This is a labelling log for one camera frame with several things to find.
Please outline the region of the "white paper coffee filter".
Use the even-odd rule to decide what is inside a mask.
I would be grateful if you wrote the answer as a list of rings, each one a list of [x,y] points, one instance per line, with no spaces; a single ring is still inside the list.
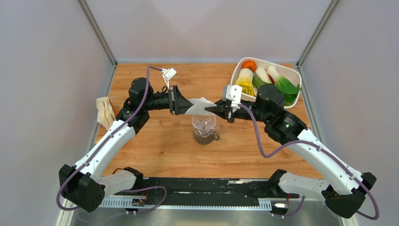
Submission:
[[[215,115],[214,113],[205,110],[207,107],[216,106],[215,103],[207,100],[206,98],[191,98],[188,101],[192,104],[192,106],[187,109],[187,111],[184,113],[185,115]]]

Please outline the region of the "clear glass dripper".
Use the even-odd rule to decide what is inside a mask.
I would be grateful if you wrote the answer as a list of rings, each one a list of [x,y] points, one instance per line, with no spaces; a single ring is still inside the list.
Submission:
[[[193,115],[192,125],[194,127],[194,133],[201,137],[208,137],[219,129],[215,115]]]

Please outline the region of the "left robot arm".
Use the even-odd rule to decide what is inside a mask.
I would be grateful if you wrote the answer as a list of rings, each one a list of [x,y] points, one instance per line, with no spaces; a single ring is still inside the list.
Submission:
[[[123,108],[100,141],[73,166],[65,164],[59,170],[60,189],[56,203],[60,209],[71,211],[60,203],[61,197],[74,203],[74,210],[82,208],[93,212],[110,195],[125,190],[132,195],[140,194],[144,189],[142,173],[126,167],[118,173],[103,176],[104,170],[149,120],[149,111],[169,109],[172,114],[180,115],[193,106],[176,85],[155,93],[145,77],[134,79],[128,92]]]

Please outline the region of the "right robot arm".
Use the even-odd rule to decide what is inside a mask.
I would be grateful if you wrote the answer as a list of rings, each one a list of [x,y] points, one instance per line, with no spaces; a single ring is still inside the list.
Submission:
[[[270,177],[271,195],[297,194],[303,198],[323,201],[336,215],[351,218],[360,213],[376,177],[352,168],[332,153],[296,115],[284,108],[285,96],[272,85],[262,85],[254,102],[241,99],[238,85],[227,85],[221,100],[206,111],[233,123],[235,119],[251,120],[256,126],[265,124],[265,133],[280,143],[281,149],[290,148],[304,158],[321,175],[321,179],[302,177],[278,169]]]

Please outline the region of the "glass coffee server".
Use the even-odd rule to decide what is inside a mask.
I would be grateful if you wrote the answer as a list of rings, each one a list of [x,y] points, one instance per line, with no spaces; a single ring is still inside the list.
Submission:
[[[201,145],[208,145],[213,141],[219,141],[220,135],[216,131],[218,126],[213,126],[208,129],[197,129],[194,128],[193,130],[193,139]]]

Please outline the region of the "yellow toy cabbage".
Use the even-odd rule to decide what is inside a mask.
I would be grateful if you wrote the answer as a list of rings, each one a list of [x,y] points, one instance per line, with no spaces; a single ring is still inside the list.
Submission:
[[[242,87],[242,93],[255,96],[253,86],[253,72],[248,68],[242,68],[239,72],[238,78],[235,81],[235,85]]]

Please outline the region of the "green toy leek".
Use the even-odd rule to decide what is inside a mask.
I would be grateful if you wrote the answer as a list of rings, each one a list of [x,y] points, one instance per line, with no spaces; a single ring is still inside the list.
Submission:
[[[262,85],[273,84],[268,73],[263,67],[258,67],[255,70],[255,75],[252,78],[252,83],[256,89],[259,89],[259,87],[261,87]]]

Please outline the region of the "orange toy pumpkin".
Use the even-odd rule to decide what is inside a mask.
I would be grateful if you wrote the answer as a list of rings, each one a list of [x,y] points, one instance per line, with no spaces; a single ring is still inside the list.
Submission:
[[[242,63],[242,68],[249,69],[254,72],[257,69],[257,64],[253,60],[246,60]]]

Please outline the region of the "white vegetable tray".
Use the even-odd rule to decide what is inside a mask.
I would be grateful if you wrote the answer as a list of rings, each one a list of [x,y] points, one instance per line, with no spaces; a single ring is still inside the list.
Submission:
[[[253,60],[253,61],[255,61],[255,63],[257,64],[257,68],[258,68],[258,67],[263,67],[265,70],[267,69],[267,67],[274,65],[274,66],[277,67],[277,70],[278,70],[283,76],[285,76],[288,80],[290,80],[295,86],[298,85],[298,84],[300,84],[300,85],[302,86],[302,77],[301,77],[301,75],[300,75],[297,71],[295,71],[295,70],[293,70],[293,69],[291,69],[291,68],[282,66],[282,65],[278,65],[278,64],[275,64],[275,63],[272,63],[272,62],[268,62],[268,61],[264,61],[264,60],[257,59],[257,58],[252,58],[252,57],[245,57],[245,58],[241,59],[241,61],[237,64],[237,66],[236,66],[236,68],[235,68],[235,70],[234,70],[234,72],[233,72],[233,74],[232,74],[232,77],[231,77],[231,82],[230,82],[231,85],[235,85],[235,81],[237,80],[238,75],[239,75],[239,72],[240,72],[240,70],[242,69],[242,63],[243,63],[244,61],[246,61],[246,60]],[[254,92],[255,92],[255,96],[254,96],[254,97],[242,93],[242,95],[241,95],[241,100],[242,100],[242,101],[251,101],[251,102],[254,102],[254,101],[255,101],[256,94],[257,94],[257,91],[258,91],[258,89],[256,89],[256,88],[254,87]],[[294,102],[291,106],[284,106],[284,108],[285,108],[285,109],[288,109],[288,108],[292,108],[293,106],[295,106],[295,104],[296,104],[297,101],[298,101],[299,96],[296,98],[295,102]]]

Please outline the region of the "green toy bok choy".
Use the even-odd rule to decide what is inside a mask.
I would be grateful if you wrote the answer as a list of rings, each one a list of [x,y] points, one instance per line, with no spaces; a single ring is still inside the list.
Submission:
[[[301,85],[298,84],[295,86],[290,80],[283,76],[274,65],[267,67],[266,72],[268,75],[272,76],[275,81],[274,85],[284,95],[285,106],[291,106],[302,90]]]

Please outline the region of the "stack of paper filters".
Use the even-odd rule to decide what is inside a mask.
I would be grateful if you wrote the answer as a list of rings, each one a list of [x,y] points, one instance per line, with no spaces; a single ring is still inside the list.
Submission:
[[[97,122],[106,130],[110,129],[115,121],[114,107],[109,97],[99,97],[96,99]]]

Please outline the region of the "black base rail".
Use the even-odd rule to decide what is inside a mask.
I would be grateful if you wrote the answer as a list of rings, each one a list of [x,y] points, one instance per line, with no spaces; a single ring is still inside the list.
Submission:
[[[238,178],[145,178],[135,188],[149,191],[138,195],[148,198],[145,202],[162,206],[250,207],[259,199],[285,200],[288,194],[267,179]]]

